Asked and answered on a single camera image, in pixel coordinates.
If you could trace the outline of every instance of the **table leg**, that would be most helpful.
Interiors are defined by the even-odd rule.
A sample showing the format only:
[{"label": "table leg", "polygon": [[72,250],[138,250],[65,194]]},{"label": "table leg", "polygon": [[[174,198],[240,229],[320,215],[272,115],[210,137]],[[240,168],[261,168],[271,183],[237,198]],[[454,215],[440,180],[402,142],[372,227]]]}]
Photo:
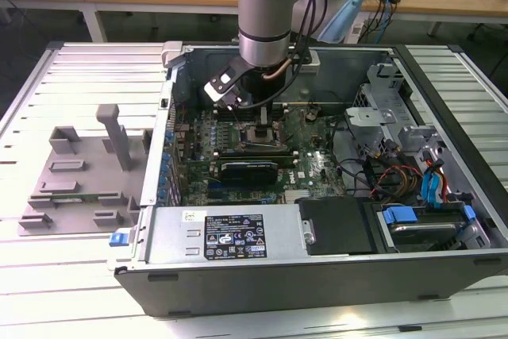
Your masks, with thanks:
[{"label": "table leg", "polygon": [[440,21],[435,21],[434,23],[432,23],[432,25],[430,26],[429,30],[427,31],[427,34],[430,37],[436,36],[437,30],[439,29],[440,25],[441,25]]},{"label": "table leg", "polygon": [[7,8],[0,8],[0,24],[8,25],[11,21],[12,19],[9,12],[7,12]]},{"label": "table leg", "polygon": [[93,8],[84,8],[81,10],[87,23],[88,32],[94,43],[106,43],[108,41],[104,26],[102,25],[101,16],[98,11]]}]

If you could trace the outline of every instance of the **warning label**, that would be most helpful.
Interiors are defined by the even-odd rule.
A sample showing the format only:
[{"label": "warning label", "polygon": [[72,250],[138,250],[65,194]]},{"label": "warning label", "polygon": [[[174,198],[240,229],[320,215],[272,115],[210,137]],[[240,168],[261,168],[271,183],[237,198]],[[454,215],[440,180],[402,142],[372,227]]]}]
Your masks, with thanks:
[{"label": "warning label", "polygon": [[207,260],[241,260],[266,256],[262,214],[205,218]]}]

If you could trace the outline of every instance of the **copper tube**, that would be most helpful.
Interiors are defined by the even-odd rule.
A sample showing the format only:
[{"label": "copper tube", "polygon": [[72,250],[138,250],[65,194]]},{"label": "copper tube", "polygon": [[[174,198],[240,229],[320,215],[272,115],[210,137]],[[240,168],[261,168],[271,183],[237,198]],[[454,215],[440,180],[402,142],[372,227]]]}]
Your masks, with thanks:
[{"label": "copper tube", "polygon": [[279,69],[277,69],[276,71],[274,71],[273,73],[271,73],[270,75],[268,74],[263,74],[263,79],[265,81],[272,81],[273,79],[276,79],[277,77],[279,77],[283,72],[286,71],[286,69],[289,68],[289,66],[291,65],[291,62],[293,60],[292,59],[286,59],[286,61],[284,61],[284,63],[279,67]]}]

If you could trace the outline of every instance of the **motherboard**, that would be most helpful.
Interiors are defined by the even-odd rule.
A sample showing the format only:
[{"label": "motherboard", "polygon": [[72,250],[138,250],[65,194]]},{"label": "motherboard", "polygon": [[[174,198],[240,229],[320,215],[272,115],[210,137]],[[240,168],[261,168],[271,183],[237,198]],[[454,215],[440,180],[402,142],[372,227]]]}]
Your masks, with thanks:
[{"label": "motherboard", "polygon": [[344,183],[329,153],[332,117],[308,106],[274,113],[277,144],[249,147],[249,123],[224,111],[176,117],[165,155],[177,156],[178,201],[160,190],[160,206],[293,203],[304,197],[344,195]]}]

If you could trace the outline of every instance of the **green circuit board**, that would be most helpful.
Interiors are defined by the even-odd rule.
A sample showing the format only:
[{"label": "green circuit board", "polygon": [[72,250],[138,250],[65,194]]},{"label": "green circuit board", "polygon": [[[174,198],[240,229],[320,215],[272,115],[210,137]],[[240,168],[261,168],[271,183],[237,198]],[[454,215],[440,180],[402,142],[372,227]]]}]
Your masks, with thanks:
[{"label": "green circuit board", "polygon": [[[275,124],[279,139],[285,141],[291,155],[279,165],[275,184],[262,187],[229,187],[221,183],[220,166],[227,158],[214,157],[236,152],[245,124],[215,121],[211,112],[202,112],[179,136],[181,164],[186,173],[182,192],[183,206],[285,203],[286,191],[306,190],[310,197],[344,195],[344,183],[333,166],[325,137],[331,131],[326,117],[312,123],[305,119],[307,108],[292,110]],[[280,160],[266,157],[242,160]]]}]

